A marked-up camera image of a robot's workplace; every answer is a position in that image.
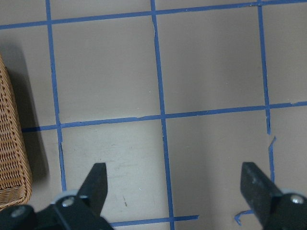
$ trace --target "wicker basket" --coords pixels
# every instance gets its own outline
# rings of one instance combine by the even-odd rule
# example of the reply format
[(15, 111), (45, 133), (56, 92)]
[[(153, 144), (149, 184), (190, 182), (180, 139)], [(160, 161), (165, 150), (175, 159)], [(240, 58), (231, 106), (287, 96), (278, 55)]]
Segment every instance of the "wicker basket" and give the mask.
[(31, 171), (8, 72), (0, 55), (0, 210), (31, 197)]

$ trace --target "blue tape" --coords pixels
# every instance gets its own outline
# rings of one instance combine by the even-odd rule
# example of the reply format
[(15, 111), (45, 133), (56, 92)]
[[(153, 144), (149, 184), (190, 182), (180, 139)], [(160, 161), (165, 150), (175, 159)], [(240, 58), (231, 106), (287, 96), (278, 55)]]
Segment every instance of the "blue tape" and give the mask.
[(190, 8), (180, 8), (171, 10), (158, 10), (156, 14), (172, 14), (172, 13), (182, 13), (182, 12), (199, 12), (199, 11), (212, 11), (212, 10), (225, 10), (225, 9), (235, 9), (242, 7), (258, 6), (258, 2), (247, 2), (247, 3), (237, 3), (237, 4), (225, 4), (225, 5), (214, 5), (214, 6), (199, 6)]
[(265, 106), (246, 106), (237, 108), (226, 108), (226, 109), (213, 109), (197, 112), (186, 112), (186, 113), (176, 113), (176, 114), (166, 114), (165, 118), (179, 118), (179, 117), (189, 117), (189, 116), (203, 116), (203, 115), (214, 115), (214, 114), (226, 114), (226, 113), (237, 113), (237, 112), (247, 112), (247, 111), (257, 111), (265, 110)]
[(185, 220), (197, 220), (199, 216), (184, 216), (184, 217), (173, 217), (173, 218), (156, 218), (156, 219), (142, 219), (133, 221), (123, 221), (111, 223), (112, 227), (130, 226), (130, 225), (141, 225), (141, 224), (154, 224), (154, 223), (165, 223)]
[(237, 215), (235, 215), (234, 219), (238, 223), (238, 225), (242, 226), (240, 218), (241, 218), (242, 215), (248, 215), (248, 214), (254, 214), (254, 212), (252, 210), (242, 211), (242, 212), (238, 213)]
[[(152, 20), (154, 27), (154, 49), (155, 49), (155, 59), (157, 66), (157, 77), (158, 77), (158, 89), (159, 89), (159, 100), (160, 100), (160, 113), (161, 116), (165, 115), (165, 103), (164, 103), (164, 92), (163, 92), (163, 80), (162, 80), (162, 68), (161, 68), (161, 57), (160, 57), (160, 47), (159, 47), (159, 35), (158, 35), (158, 25), (157, 16), (155, 9), (155, 1), (151, 0), (151, 10), (152, 10)], [(162, 124), (162, 135), (163, 135), (163, 149), (164, 149), (164, 163), (165, 163), (165, 177), (166, 177), (166, 189), (167, 189), (167, 200), (168, 200), (168, 214), (170, 218), (174, 217), (173, 210), (173, 196), (172, 196), (172, 185), (171, 185), (171, 175), (169, 167), (169, 157), (168, 157), (168, 144), (167, 144), (167, 131), (166, 131), (166, 120), (161, 119)], [(170, 221), (170, 230), (175, 229), (175, 224)]]
[(267, 123), (267, 133), (270, 135), (271, 134), (271, 113), (270, 113), (270, 100), (269, 100), (267, 66), (266, 66), (266, 55), (265, 55), (262, 7), (258, 7), (258, 21), (259, 21), (259, 34), (260, 34), (264, 103), (266, 107), (265, 114), (266, 114), (266, 123)]
[(47, 25), (47, 21), (0, 25), (0, 30), (14, 29), (14, 28), (24, 28), (24, 27), (40, 26), (40, 25)]
[(115, 19), (115, 18), (142, 17), (150, 15), (152, 15), (151, 11), (142, 11), (134, 13), (117, 13), (117, 14), (108, 14), (108, 15), (80, 17), (80, 18), (56, 19), (52, 20), (51, 23), (52, 24), (79, 23), (79, 22), (88, 22), (88, 21), (97, 21), (97, 20)]
[(275, 182), (275, 167), (274, 167), (274, 153), (273, 153), (273, 145), (275, 141), (276, 141), (276, 137), (274, 137), (268, 149), (269, 150), (271, 181), (273, 182)]
[[(303, 3), (303, 2), (307, 2), (307, 0), (269, 0), (269, 1), (257, 0), (253, 2), (237, 3), (237, 4), (225, 4), (225, 5), (191, 7), (191, 8), (181, 8), (181, 9), (171, 9), (171, 10), (159, 10), (159, 11), (156, 11), (155, 14), (199, 12), (199, 11), (209, 11), (209, 10), (235, 9), (235, 8), (250, 7), (250, 6), (266, 6), (266, 5), (279, 5), (279, 4)], [(51, 23), (51, 24), (76, 23), (76, 22), (96, 21), (96, 20), (115, 19), (115, 18), (140, 17), (140, 16), (150, 16), (150, 15), (152, 15), (152, 11), (118, 13), (118, 14), (67, 18), (67, 19), (56, 19), (56, 20), (51, 20), (50, 22), (38, 21), (38, 22), (29, 22), (29, 23), (15, 23), (15, 24), (0, 25), (0, 30), (47, 25), (48, 23)]]
[(307, 102), (296, 102), (296, 103), (279, 103), (279, 104), (271, 104), (271, 109), (278, 109), (278, 108), (288, 108), (288, 107), (299, 107), (299, 106), (306, 106)]
[(59, 144), (59, 163), (60, 163), (60, 169), (61, 169), (61, 185), (62, 185), (62, 191), (66, 191), (66, 176), (65, 176), (65, 168), (64, 168), (63, 149), (62, 149), (63, 138), (62, 138), (61, 122), (59, 120), (59, 98), (58, 98), (57, 75), (56, 75), (54, 48), (53, 48), (52, 25), (50, 23), (51, 22), (51, 11), (50, 11), (50, 1), (49, 0), (46, 0), (46, 14), (47, 14), (47, 29), (48, 29), (53, 103), (54, 103), (54, 111), (55, 111), (56, 126), (57, 126), (57, 133), (58, 133), (58, 144)]
[(125, 118), (114, 118), (105, 120), (95, 120), (95, 121), (78, 121), (61, 124), (62, 128), (70, 127), (81, 127), (81, 126), (95, 126), (101, 124), (115, 124), (115, 123), (125, 123), (125, 122), (135, 122), (135, 121), (149, 121), (149, 120), (160, 120), (161, 115), (151, 115), (143, 117), (125, 117)]
[(291, 4), (291, 3), (303, 3), (303, 2), (307, 2), (307, 0), (269, 0), (269, 1), (262, 1), (261, 6)]

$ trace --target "screw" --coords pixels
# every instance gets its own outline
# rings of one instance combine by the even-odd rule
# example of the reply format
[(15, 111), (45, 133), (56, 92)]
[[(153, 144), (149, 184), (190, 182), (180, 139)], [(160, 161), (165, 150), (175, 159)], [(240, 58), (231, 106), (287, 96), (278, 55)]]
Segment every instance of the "screw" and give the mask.
[(304, 202), (303, 197), (301, 197), (300, 195), (292, 195), (290, 197), (291, 201), (295, 204), (302, 204)]
[(74, 198), (71, 196), (71, 197), (68, 197), (67, 199), (65, 199), (63, 202), (62, 202), (62, 206), (63, 207), (68, 207), (68, 206), (71, 206), (74, 202)]
[(11, 213), (11, 217), (16, 218), (19, 217), (20, 215), (22, 215), (25, 212), (25, 207), (24, 206), (20, 206), (18, 207), (16, 210), (14, 210)]

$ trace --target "floor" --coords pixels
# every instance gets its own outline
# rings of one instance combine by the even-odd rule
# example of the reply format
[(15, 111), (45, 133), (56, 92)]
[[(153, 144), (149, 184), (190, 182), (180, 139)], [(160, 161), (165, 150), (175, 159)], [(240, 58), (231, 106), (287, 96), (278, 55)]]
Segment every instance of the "floor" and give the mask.
[(246, 2), (2, 1), (36, 211), (95, 162), (117, 230), (260, 230), (244, 161), (307, 194), (307, 0)]

